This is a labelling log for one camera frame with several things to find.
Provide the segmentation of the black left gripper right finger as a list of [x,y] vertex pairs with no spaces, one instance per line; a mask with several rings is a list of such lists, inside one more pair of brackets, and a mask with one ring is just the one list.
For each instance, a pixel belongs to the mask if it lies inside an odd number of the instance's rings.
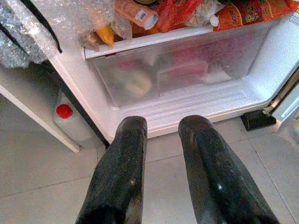
[[194,215],[199,224],[278,224],[250,172],[207,118],[178,125]]

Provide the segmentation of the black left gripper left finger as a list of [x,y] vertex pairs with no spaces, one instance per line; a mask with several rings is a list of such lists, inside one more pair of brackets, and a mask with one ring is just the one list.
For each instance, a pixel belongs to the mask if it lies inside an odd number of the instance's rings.
[[143,211],[147,121],[123,119],[93,173],[78,224],[140,224]]

